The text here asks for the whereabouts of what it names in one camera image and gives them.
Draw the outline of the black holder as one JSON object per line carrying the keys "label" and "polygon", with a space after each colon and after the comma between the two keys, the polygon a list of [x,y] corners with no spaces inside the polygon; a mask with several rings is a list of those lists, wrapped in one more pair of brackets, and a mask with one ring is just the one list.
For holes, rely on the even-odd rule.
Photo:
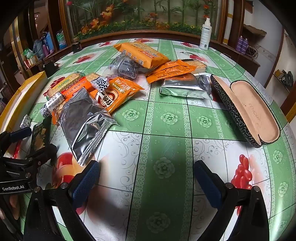
{"label": "black holder", "polygon": [[53,61],[49,61],[43,64],[43,70],[45,71],[46,76],[49,78],[57,72],[58,66]]}
{"label": "black holder", "polygon": [[74,42],[72,44],[72,52],[73,52],[73,54],[78,53],[80,51],[81,51],[81,44],[80,44],[80,42]]}

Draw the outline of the large orange cracker pack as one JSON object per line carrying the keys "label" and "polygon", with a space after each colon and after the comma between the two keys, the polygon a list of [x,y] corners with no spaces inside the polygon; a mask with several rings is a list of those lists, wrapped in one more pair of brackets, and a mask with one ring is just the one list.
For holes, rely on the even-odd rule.
{"label": "large orange cracker pack", "polygon": [[170,61],[167,56],[142,42],[124,42],[113,47],[147,69],[157,68]]}

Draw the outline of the flower display window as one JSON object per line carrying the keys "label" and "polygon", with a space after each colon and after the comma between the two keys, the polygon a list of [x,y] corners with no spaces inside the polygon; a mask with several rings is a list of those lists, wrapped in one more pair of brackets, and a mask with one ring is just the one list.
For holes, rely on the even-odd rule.
{"label": "flower display window", "polygon": [[221,1],[196,0],[89,0],[65,1],[70,31],[74,37],[133,30],[168,30],[200,35],[206,19],[217,35]]}

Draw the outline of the silver foil packet right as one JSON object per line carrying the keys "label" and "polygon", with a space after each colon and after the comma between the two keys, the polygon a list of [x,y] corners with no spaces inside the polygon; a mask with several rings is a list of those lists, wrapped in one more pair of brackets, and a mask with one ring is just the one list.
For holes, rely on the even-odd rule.
{"label": "silver foil packet right", "polygon": [[159,87],[160,95],[212,100],[212,88],[208,74],[187,73],[164,79]]}

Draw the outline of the small white wrapped snack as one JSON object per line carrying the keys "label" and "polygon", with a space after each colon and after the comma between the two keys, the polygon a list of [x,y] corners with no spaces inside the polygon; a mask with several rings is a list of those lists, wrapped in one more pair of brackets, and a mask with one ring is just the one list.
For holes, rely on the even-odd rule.
{"label": "small white wrapped snack", "polygon": [[40,112],[43,117],[51,115],[54,109],[56,109],[63,101],[65,97],[60,93],[55,93],[41,108]]}

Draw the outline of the purple bottles on shelf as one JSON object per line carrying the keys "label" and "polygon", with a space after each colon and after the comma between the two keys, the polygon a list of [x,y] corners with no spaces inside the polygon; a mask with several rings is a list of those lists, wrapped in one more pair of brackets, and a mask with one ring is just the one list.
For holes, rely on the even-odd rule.
{"label": "purple bottles on shelf", "polygon": [[235,48],[236,51],[244,55],[248,47],[249,47],[248,39],[247,38],[244,39],[242,36],[240,36],[236,44],[236,48]]}

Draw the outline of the green yellow cracker pack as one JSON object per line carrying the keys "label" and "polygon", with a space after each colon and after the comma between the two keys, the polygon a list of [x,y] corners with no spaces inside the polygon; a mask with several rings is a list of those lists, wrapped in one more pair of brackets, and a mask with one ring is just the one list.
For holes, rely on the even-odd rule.
{"label": "green yellow cracker pack", "polygon": [[66,77],[60,77],[51,84],[50,88],[44,93],[44,96],[50,99],[57,92],[68,89],[84,76],[84,73],[76,71]]}

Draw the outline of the open black glasses case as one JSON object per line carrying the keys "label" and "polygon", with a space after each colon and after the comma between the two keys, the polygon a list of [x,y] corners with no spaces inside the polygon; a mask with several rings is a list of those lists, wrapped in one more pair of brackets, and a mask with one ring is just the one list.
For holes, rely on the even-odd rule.
{"label": "open black glasses case", "polygon": [[259,93],[245,80],[227,85],[216,75],[210,76],[223,104],[243,137],[255,148],[272,144],[280,137],[280,127]]}

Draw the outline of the black holder near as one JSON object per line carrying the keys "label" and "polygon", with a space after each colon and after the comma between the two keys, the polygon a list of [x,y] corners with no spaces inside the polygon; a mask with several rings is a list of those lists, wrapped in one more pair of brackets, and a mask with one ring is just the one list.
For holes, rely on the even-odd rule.
{"label": "black holder near", "polygon": [[43,64],[43,70],[45,71],[46,76],[49,78],[57,72],[58,66],[53,61],[49,61]]}

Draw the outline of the silver foil packet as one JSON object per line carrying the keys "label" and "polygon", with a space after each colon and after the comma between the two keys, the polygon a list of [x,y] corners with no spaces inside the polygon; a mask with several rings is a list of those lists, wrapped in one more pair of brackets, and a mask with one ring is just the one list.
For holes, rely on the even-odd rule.
{"label": "silver foil packet", "polygon": [[82,88],[63,105],[58,123],[76,161],[83,166],[117,121]]}
{"label": "silver foil packet", "polygon": [[159,87],[160,95],[212,100],[212,88],[208,74],[187,73],[164,79]]}

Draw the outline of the blue bottles on shelf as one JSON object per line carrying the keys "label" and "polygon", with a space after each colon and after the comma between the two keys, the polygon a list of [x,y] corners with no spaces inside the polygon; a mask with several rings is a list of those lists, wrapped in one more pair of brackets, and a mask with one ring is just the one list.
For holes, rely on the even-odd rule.
{"label": "blue bottles on shelf", "polygon": [[54,45],[49,32],[43,32],[40,39],[34,41],[33,54],[38,60],[42,60],[54,52]]}

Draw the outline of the white spray bottle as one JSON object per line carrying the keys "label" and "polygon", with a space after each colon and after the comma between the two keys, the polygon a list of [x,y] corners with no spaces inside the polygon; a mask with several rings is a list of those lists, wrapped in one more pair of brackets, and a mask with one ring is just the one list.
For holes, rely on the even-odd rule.
{"label": "white spray bottle", "polygon": [[211,40],[212,27],[210,23],[210,19],[206,18],[204,24],[202,25],[201,37],[200,37],[200,45],[199,47],[203,50],[208,50],[209,43]]}

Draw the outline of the orange round-logo snack bag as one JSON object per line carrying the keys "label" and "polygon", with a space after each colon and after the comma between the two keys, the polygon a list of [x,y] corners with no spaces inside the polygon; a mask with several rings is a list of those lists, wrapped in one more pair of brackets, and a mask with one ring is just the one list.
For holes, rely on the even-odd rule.
{"label": "orange round-logo snack bag", "polygon": [[106,90],[99,92],[95,89],[90,92],[90,95],[112,114],[140,90],[144,90],[144,88],[137,83],[122,77],[116,77],[109,81],[109,87]]}

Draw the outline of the orange flat snack packet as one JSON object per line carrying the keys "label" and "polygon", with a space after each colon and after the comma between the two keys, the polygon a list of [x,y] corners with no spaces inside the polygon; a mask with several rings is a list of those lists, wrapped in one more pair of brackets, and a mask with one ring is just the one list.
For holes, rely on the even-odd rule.
{"label": "orange flat snack packet", "polygon": [[190,65],[182,60],[170,61],[157,67],[152,72],[147,73],[146,80],[151,84],[158,80],[191,73],[195,70],[196,66]]}

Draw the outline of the dark green snack packet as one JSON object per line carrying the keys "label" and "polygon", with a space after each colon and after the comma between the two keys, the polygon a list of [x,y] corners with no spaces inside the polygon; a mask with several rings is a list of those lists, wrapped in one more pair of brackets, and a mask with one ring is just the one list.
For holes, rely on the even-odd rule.
{"label": "dark green snack packet", "polygon": [[47,146],[50,141],[50,128],[52,116],[48,116],[33,127],[30,146],[30,155]]}

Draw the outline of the yellow storage box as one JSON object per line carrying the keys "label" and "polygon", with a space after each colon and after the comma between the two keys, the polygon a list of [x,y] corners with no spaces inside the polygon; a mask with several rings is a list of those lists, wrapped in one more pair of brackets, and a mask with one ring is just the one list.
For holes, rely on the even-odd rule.
{"label": "yellow storage box", "polygon": [[19,129],[23,117],[29,113],[47,82],[44,71],[24,81],[1,113],[1,133]]}

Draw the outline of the silver foil packet left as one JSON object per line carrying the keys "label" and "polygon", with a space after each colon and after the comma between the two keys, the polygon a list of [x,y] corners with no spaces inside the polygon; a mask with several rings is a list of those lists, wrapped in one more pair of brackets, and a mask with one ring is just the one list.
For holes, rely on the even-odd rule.
{"label": "silver foil packet left", "polygon": [[82,88],[63,105],[58,123],[76,161],[83,166],[117,121]]}

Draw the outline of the black white patterned candy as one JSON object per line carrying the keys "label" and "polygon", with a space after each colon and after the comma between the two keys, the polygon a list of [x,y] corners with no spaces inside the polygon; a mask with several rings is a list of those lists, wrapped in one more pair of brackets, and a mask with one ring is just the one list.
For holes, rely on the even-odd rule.
{"label": "black white patterned candy", "polygon": [[96,79],[91,80],[90,83],[98,90],[98,92],[103,92],[109,87],[109,80],[103,76],[99,76]]}

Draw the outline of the clear grey snack packet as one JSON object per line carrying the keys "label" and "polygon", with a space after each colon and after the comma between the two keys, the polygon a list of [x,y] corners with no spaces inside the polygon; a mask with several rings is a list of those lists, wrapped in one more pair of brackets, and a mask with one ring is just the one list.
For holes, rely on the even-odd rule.
{"label": "clear grey snack packet", "polygon": [[135,80],[137,73],[138,70],[135,61],[125,54],[120,54],[113,59],[104,72],[108,78],[122,77],[129,80]]}

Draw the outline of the black holder far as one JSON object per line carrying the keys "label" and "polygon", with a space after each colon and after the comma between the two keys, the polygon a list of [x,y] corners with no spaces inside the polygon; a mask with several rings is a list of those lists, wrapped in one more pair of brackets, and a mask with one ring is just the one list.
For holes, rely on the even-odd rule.
{"label": "black holder far", "polygon": [[73,54],[78,53],[80,51],[81,51],[81,44],[80,44],[80,42],[74,42],[72,44],[72,52],[73,52]]}

